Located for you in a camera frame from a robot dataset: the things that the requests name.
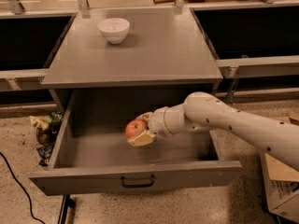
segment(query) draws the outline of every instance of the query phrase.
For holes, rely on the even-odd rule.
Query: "gray drawer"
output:
[[[103,88],[73,91],[49,169],[30,175],[47,195],[228,185],[239,161],[222,161],[213,131],[181,133],[145,147],[124,135],[130,119],[180,104],[190,89]]]

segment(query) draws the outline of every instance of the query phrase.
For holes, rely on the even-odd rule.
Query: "black panel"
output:
[[[299,7],[194,11],[220,59],[299,55]]]
[[[43,68],[71,17],[0,20],[0,70]]]
[[[52,103],[48,90],[0,92],[0,106]]]

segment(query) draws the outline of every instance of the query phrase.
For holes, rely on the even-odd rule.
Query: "drawer handle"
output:
[[[148,188],[148,187],[151,187],[155,182],[154,175],[152,175],[150,177],[150,183],[145,183],[145,184],[125,184],[125,182],[124,182],[125,179],[128,179],[128,178],[124,178],[123,176],[121,177],[121,185],[126,189]]]

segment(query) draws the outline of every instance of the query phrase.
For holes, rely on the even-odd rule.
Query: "debris on floor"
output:
[[[36,140],[41,145],[36,149],[41,158],[39,165],[48,166],[63,115],[61,112],[51,112],[45,119],[33,116],[29,118],[31,125],[36,128]]]

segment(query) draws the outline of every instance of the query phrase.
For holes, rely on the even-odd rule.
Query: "cabinet top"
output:
[[[109,44],[97,28],[113,17],[130,22],[128,36],[118,45]],[[77,14],[42,84],[59,89],[221,79],[189,8],[97,8],[89,19]]]

